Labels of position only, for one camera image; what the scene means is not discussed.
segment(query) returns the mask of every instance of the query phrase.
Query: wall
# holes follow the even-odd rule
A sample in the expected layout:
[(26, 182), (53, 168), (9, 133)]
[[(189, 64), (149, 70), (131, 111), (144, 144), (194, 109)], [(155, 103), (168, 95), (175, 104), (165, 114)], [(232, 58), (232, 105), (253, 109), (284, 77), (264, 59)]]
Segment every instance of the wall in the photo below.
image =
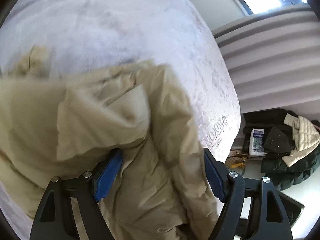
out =
[(247, 16), (238, 0), (190, 0), (211, 30)]
[(213, 36), (241, 113), (281, 107), (320, 120), (320, 22), (308, 4), (250, 15)]

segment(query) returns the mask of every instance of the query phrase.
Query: metal screw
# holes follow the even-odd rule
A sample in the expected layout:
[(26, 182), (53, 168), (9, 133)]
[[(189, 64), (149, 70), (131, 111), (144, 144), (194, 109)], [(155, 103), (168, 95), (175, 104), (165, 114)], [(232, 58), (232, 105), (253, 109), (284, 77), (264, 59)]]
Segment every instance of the metal screw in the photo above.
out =
[(269, 183), (269, 182), (271, 181), (271, 179), (270, 179), (269, 177), (267, 177), (267, 176), (264, 176), (264, 177), (262, 178), (262, 180), (263, 180), (265, 183)]
[(83, 176), (84, 176), (85, 178), (90, 178), (91, 175), (92, 175), (91, 171), (86, 171), (86, 172), (83, 174)]
[(51, 182), (55, 183), (58, 180), (59, 180), (59, 177), (58, 176), (54, 176), (54, 177), (52, 177)]
[(238, 177), (238, 173), (236, 173), (235, 171), (230, 171), (230, 172), (229, 172), (229, 175), (230, 175), (230, 177), (232, 177), (232, 178)]

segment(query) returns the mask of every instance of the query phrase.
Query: curtain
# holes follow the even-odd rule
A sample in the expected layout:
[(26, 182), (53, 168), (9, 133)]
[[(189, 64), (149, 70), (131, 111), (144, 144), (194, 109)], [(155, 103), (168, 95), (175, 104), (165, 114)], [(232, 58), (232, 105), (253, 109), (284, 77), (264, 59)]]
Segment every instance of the curtain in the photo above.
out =
[(308, 4), (212, 31), (242, 113), (282, 107), (320, 120), (320, 21)]

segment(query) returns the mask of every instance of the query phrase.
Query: beige puffer jacket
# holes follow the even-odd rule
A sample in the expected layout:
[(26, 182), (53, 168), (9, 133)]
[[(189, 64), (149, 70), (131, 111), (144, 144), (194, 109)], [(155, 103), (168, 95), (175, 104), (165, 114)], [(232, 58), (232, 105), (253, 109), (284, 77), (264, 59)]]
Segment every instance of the beige puffer jacket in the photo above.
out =
[(75, 178), (119, 147), (123, 166), (99, 203), (115, 239), (186, 239), (181, 224), (209, 237), (216, 203), (188, 97), (170, 67), (147, 61), (59, 80), (20, 74), (0, 80), (0, 180), (27, 215), (51, 177)]

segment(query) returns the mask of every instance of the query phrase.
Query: black device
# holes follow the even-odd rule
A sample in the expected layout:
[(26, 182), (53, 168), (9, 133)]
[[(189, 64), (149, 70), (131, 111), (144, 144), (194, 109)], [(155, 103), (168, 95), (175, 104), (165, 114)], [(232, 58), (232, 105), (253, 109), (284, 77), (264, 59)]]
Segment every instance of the black device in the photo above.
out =
[[(243, 178), (217, 162), (207, 148), (204, 149), (204, 159), (212, 191), (225, 203), (209, 240), (234, 239), (246, 197), (251, 197), (252, 201), (243, 239), (292, 240), (286, 209), (268, 177), (260, 180)], [(68, 180), (53, 177), (37, 210), (30, 240), (42, 240), (44, 235), (47, 240), (79, 240), (71, 197), (78, 200), (89, 239), (113, 240), (97, 203), (108, 194), (121, 164), (122, 151), (114, 149), (92, 172), (86, 171), (78, 178)]]

